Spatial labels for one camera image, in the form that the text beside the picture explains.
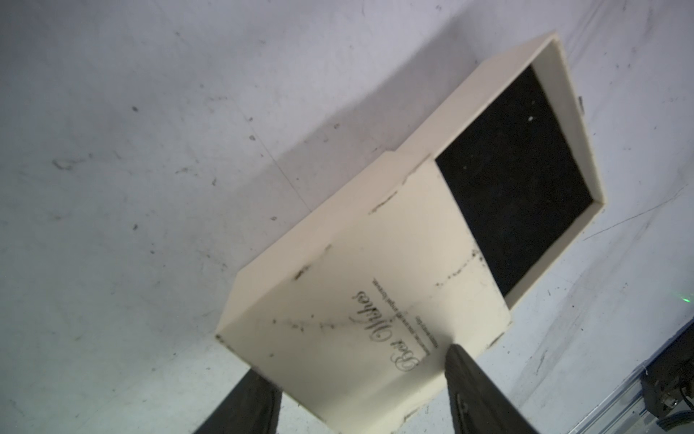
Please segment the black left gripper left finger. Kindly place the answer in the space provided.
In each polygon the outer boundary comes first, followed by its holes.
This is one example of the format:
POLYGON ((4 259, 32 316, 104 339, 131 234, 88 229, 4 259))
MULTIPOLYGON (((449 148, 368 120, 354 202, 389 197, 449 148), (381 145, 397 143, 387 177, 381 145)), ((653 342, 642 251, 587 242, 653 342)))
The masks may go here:
POLYGON ((195 434, 276 434, 282 390, 249 370, 195 434))

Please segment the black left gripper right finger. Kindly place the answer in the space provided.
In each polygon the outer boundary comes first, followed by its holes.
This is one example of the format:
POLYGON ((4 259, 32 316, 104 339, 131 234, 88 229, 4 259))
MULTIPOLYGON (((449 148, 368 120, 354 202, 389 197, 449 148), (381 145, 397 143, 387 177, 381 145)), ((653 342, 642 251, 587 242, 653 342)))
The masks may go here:
POLYGON ((456 434, 537 433, 461 345, 446 351, 445 376, 456 434))

